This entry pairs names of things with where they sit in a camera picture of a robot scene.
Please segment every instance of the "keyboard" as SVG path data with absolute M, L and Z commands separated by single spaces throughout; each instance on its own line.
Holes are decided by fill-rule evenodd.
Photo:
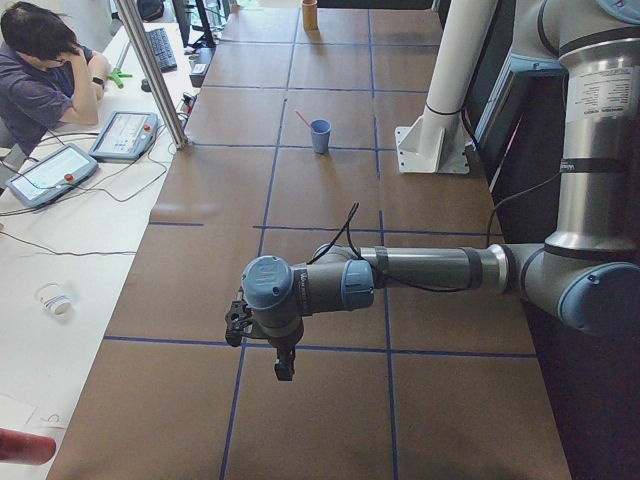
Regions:
M 146 32 L 149 43 L 153 48 L 153 53 L 156 55 L 158 66 L 161 72 L 168 72 L 169 70 L 175 70 L 178 68 L 176 58 L 173 56 L 173 50 L 169 43 L 169 37 L 167 31 L 164 28 L 157 28 Z

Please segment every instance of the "warning label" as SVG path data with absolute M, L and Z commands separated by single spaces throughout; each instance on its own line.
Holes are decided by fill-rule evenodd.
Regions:
M 640 68 L 614 68 L 569 80 L 566 122 L 634 116 L 640 99 Z

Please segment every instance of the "dark blue shirt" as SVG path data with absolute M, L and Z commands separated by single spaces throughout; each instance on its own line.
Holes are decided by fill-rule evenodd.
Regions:
M 82 47 L 87 62 L 92 51 Z M 71 65 L 43 72 L 24 61 L 6 43 L 0 46 L 0 117 L 22 151 L 29 155 L 47 129 L 71 107 Z

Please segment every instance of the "black hair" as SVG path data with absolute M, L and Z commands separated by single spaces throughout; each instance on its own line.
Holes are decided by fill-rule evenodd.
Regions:
M 57 60 L 61 53 L 76 53 L 80 47 L 76 34 L 60 15 L 29 2 L 7 8 L 0 27 L 7 45 L 40 60 Z

